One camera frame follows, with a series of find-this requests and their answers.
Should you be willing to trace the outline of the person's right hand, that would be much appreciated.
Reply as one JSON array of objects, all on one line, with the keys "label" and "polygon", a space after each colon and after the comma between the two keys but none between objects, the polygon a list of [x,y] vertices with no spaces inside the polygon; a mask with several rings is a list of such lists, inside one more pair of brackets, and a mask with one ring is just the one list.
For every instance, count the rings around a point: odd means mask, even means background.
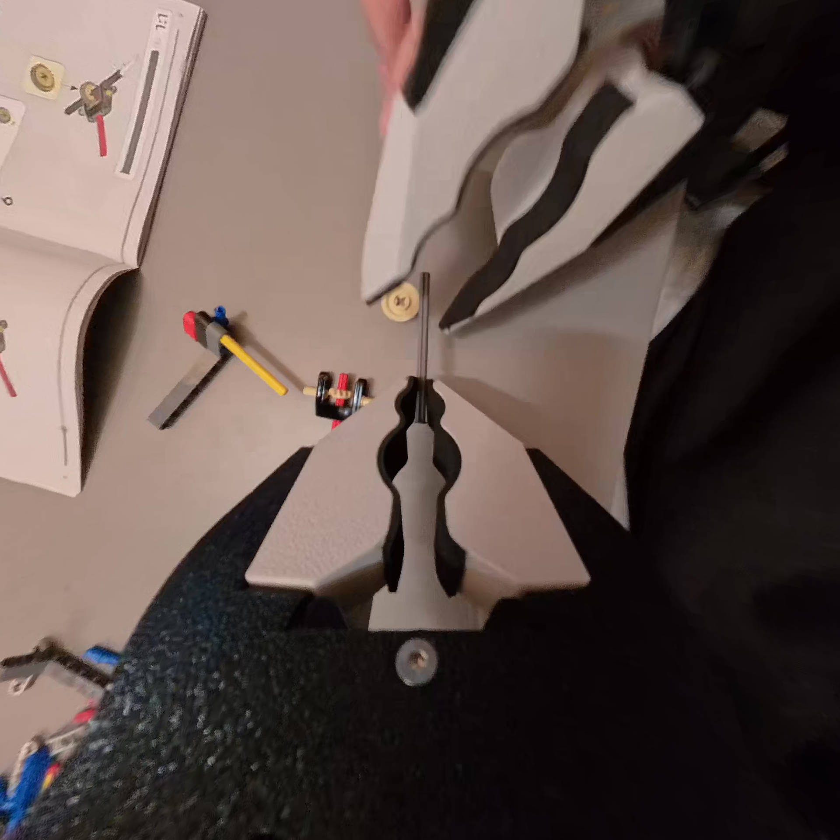
[{"label": "person's right hand", "polygon": [[380,132],[385,136],[392,108],[402,95],[423,33],[425,2],[360,1],[377,55],[382,90]]}]

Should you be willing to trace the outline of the blue and black lego assembly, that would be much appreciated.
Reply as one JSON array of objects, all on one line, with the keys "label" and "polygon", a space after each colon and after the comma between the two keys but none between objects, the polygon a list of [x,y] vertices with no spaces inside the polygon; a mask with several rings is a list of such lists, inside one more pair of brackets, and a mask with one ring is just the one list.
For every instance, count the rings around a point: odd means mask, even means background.
[{"label": "blue and black lego assembly", "polygon": [[12,769],[2,774],[2,838],[16,837],[34,803],[79,750],[103,698],[112,688],[121,658],[120,652],[101,645],[77,655],[55,639],[45,637],[26,654],[2,659],[1,681],[13,697],[23,695],[40,679],[50,679],[85,700],[83,708],[67,724],[27,740]]}]

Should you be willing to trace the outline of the tan lego gear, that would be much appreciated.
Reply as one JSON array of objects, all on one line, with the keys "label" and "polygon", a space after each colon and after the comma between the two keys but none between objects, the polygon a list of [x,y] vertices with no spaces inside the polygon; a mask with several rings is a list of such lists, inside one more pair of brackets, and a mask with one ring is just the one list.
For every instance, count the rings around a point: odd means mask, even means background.
[{"label": "tan lego gear", "polygon": [[407,281],[389,290],[381,299],[382,313],[393,322],[409,322],[415,319],[420,308],[420,293]]}]

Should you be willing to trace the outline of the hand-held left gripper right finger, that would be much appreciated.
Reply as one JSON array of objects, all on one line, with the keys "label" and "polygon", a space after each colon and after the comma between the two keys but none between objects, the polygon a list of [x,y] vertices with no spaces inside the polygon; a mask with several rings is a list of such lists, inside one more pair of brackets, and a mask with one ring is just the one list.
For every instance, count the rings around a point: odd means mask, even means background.
[{"label": "hand-held left gripper right finger", "polygon": [[526,446],[448,385],[427,386],[433,466],[430,627],[483,627],[502,601],[590,583]]}]

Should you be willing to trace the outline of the dark grey lego axle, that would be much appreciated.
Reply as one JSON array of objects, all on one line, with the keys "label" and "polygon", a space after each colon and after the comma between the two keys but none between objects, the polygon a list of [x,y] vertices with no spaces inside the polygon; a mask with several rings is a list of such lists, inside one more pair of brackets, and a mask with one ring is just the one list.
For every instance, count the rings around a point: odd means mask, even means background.
[{"label": "dark grey lego axle", "polygon": [[423,272],[419,281],[419,332],[418,349],[416,353],[416,409],[415,420],[419,424],[427,423],[427,363],[430,315],[430,285],[431,276]]}]

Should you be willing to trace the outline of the person's black clothing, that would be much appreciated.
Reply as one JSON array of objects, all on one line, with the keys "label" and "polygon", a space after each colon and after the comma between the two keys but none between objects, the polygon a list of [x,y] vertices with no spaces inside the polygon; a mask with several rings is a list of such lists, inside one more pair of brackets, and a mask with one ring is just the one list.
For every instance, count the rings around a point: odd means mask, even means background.
[{"label": "person's black clothing", "polygon": [[768,109],[788,151],[653,340],[626,445],[631,530],[702,637],[770,801],[838,838],[838,2]]}]

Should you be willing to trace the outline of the grey lego beam assembly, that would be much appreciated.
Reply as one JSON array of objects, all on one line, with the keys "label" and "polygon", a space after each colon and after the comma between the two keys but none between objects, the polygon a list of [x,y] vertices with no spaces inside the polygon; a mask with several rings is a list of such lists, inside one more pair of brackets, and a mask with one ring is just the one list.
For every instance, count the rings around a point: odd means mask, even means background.
[{"label": "grey lego beam assembly", "polygon": [[213,312],[187,311],[182,327],[187,337],[203,349],[203,355],[148,415],[155,429],[171,427],[231,360],[241,363],[279,396],[288,394],[288,386],[236,339],[225,307],[215,307]]}]

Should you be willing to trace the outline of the lego instruction booklet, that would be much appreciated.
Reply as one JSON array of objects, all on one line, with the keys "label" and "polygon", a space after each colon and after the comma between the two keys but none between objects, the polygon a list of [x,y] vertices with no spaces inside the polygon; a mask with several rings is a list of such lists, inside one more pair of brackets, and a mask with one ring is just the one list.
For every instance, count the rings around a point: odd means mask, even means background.
[{"label": "lego instruction booklet", "polygon": [[1,2],[1,475],[82,488],[92,312],[140,267],[206,13]]}]

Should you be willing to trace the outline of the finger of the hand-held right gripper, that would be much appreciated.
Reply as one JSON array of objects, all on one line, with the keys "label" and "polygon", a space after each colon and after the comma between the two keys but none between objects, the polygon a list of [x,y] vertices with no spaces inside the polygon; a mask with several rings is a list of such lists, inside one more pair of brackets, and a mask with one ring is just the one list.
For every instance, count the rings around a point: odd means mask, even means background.
[{"label": "finger of the hand-held right gripper", "polygon": [[375,303],[412,273],[457,212],[492,142],[535,113],[578,56],[586,2],[428,2],[412,71],[395,95],[361,260]]},{"label": "finger of the hand-held right gripper", "polygon": [[583,255],[694,138],[698,106],[647,66],[594,66],[490,182],[497,246],[439,322],[461,329]]}]

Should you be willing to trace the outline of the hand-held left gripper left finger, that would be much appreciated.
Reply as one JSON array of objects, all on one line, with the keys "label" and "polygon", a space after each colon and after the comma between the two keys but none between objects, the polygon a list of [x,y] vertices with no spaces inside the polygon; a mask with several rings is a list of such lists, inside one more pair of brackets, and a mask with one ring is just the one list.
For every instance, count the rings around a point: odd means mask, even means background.
[{"label": "hand-held left gripper left finger", "polygon": [[258,590],[303,596],[290,628],[420,630],[416,399],[415,379],[398,382],[311,450],[246,572]]}]

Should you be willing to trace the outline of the black lego connector assembly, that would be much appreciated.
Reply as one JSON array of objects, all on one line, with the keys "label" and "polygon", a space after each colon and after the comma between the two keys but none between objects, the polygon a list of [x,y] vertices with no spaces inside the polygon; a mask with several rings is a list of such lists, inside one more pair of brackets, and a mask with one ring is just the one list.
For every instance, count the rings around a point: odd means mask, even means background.
[{"label": "black lego connector assembly", "polygon": [[323,371],[317,384],[307,385],[301,392],[313,399],[316,417],[330,420],[332,429],[374,401],[368,381],[363,377],[353,378],[349,373],[334,376]]}]

